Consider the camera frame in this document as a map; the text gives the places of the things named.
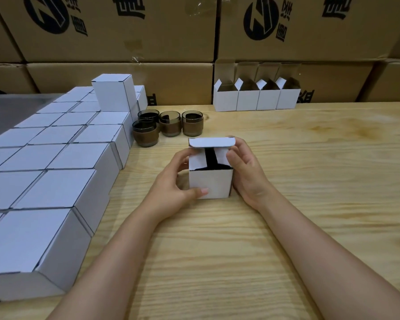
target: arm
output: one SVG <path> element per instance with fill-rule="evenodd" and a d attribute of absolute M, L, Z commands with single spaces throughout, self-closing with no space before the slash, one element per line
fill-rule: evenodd
<path fill-rule="evenodd" d="M 188 168 L 192 148 L 175 154 L 142 203 L 126 218 L 99 256 L 63 297 L 49 320 L 123 319 L 139 265 L 155 227 L 207 189 L 182 191 L 179 171 Z"/>
<path fill-rule="evenodd" d="M 264 217 L 326 319 L 400 320 L 400 291 L 280 194 L 243 139 L 227 159 L 235 189 Z"/>

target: cup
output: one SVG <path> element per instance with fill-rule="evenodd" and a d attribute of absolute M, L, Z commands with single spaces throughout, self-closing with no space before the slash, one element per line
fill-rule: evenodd
<path fill-rule="evenodd" d="M 157 127 L 159 128 L 159 132 L 160 132 L 159 114 L 160 114 L 160 112 L 158 110 L 154 110 L 154 109 L 142 110 L 142 111 L 138 112 L 138 120 L 141 120 L 141 119 L 154 120 L 157 123 Z"/>
<path fill-rule="evenodd" d="M 200 136 L 203 132 L 203 113 L 195 110 L 182 113 L 182 131 L 189 137 Z"/>
<path fill-rule="evenodd" d="M 176 111 L 165 111 L 159 115 L 160 129 L 166 137 L 175 137 L 181 133 L 181 115 Z"/>
<path fill-rule="evenodd" d="M 142 118 L 132 124 L 133 138 L 141 147 L 154 146 L 159 141 L 159 129 L 152 119 Z"/>

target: box lid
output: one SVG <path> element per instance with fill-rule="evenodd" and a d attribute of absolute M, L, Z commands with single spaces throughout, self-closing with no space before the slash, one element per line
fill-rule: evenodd
<path fill-rule="evenodd" d="M 34 137 L 30 145 L 67 144 L 82 128 L 82 126 L 48 127 Z"/>
<path fill-rule="evenodd" d="M 98 100 L 98 98 L 96 97 L 96 93 L 88 93 L 80 101 L 81 102 L 93 102 L 93 101 L 97 101 L 97 100 Z"/>
<path fill-rule="evenodd" d="M 54 102 L 78 102 L 86 96 L 87 93 L 66 93 L 63 96 L 58 97 Z"/>
<path fill-rule="evenodd" d="M 101 111 L 98 101 L 80 102 L 71 112 L 98 112 Z"/>
<path fill-rule="evenodd" d="M 0 210 L 6 210 L 42 172 L 0 173 Z"/>
<path fill-rule="evenodd" d="M 48 127 L 59 117 L 62 113 L 35 113 L 31 117 L 25 119 L 21 123 L 18 123 L 15 128 L 37 128 L 37 127 Z"/>
<path fill-rule="evenodd" d="M 206 147 L 231 147 L 235 145 L 234 137 L 203 137 L 189 138 L 190 147 L 206 148 Z"/>
<path fill-rule="evenodd" d="M 0 172 L 42 171 L 64 147 L 65 145 L 25 146 L 0 166 Z"/>
<path fill-rule="evenodd" d="M 76 104 L 77 102 L 52 102 L 38 110 L 37 113 L 65 113 Z"/>
<path fill-rule="evenodd" d="M 71 208 L 94 173 L 94 169 L 47 171 L 14 208 Z"/>
<path fill-rule="evenodd" d="M 69 144 L 48 168 L 94 168 L 107 146 L 107 143 Z"/>
<path fill-rule="evenodd" d="M 67 92 L 67 94 L 86 94 L 93 91 L 93 86 L 76 86 Z"/>
<path fill-rule="evenodd" d="M 123 82 L 130 74 L 101 74 L 94 78 L 92 82 Z"/>
<path fill-rule="evenodd" d="M 0 135 L 0 147 L 23 147 L 44 128 L 9 129 Z"/>
<path fill-rule="evenodd" d="M 0 220 L 0 274 L 32 272 L 69 209 L 9 212 Z"/>
<path fill-rule="evenodd" d="M 122 124 L 129 112 L 106 111 L 100 112 L 90 124 Z"/>
<path fill-rule="evenodd" d="M 119 124 L 91 124 L 74 142 L 111 142 L 120 128 Z"/>
<path fill-rule="evenodd" d="M 52 126 L 80 126 L 87 124 L 96 112 L 68 112 L 56 120 Z"/>

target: wooden table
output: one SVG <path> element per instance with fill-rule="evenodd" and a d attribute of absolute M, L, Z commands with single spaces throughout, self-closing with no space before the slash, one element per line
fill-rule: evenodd
<path fill-rule="evenodd" d="M 267 176 L 312 221 L 400 290 L 400 103 L 300 104 L 205 114 L 203 136 L 246 139 Z M 141 202 L 183 134 L 134 145 L 80 273 Z M 0 319 L 45 319 L 59 297 L 0 304 Z M 261 216 L 232 191 L 163 222 L 128 305 L 130 319 L 320 318 Z"/>

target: glass cup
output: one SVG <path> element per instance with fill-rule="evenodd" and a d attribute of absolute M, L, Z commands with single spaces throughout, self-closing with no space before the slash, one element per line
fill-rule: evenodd
<path fill-rule="evenodd" d="M 181 115 L 176 111 L 165 111 L 159 115 L 160 129 L 166 137 L 175 137 L 181 133 Z"/>
<path fill-rule="evenodd" d="M 142 110 L 138 112 L 138 119 L 152 119 L 157 123 L 157 127 L 160 132 L 160 123 L 159 123 L 159 114 L 160 112 L 158 110 L 154 109 L 147 109 L 147 110 Z"/>
<path fill-rule="evenodd" d="M 182 113 L 182 131 L 189 137 L 200 136 L 203 132 L 203 113 L 195 110 Z"/>
<path fill-rule="evenodd" d="M 159 141 L 159 129 L 152 119 L 141 119 L 132 124 L 133 138 L 141 147 L 154 146 Z"/>

